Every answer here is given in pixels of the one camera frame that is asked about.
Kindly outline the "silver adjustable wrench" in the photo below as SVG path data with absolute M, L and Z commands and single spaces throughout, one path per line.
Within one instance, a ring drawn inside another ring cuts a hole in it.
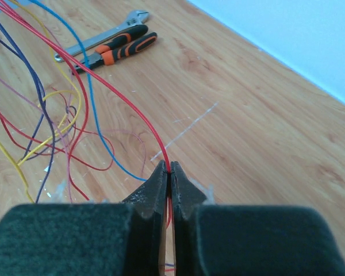
M 144 23 L 149 19 L 150 13 L 145 10 L 133 10 L 126 19 L 118 26 L 111 28 L 103 33 L 95 35 L 83 41 L 85 50 L 101 45 L 110 39 L 126 35 L 127 43 L 139 39 L 148 32 L 148 27 Z

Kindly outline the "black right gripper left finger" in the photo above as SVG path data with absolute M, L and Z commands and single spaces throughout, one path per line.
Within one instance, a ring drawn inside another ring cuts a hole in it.
M 168 172 L 119 203 L 22 204 L 0 220 L 0 275 L 163 275 Z

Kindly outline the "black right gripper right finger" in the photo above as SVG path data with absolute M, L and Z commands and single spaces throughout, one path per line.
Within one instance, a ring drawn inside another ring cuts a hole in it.
M 176 275 L 345 275 L 323 217 L 291 205 L 210 203 L 171 163 Z

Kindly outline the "orange handled pliers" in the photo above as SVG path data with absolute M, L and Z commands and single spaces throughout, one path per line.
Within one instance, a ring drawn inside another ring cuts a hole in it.
M 148 26 L 138 25 L 118 34 L 110 42 L 97 46 L 94 52 L 87 56 L 89 69 L 100 66 L 110 66 L 122 58 L 135 55 L 151 46 L 157 39 L 156 32 L 147 34 Z

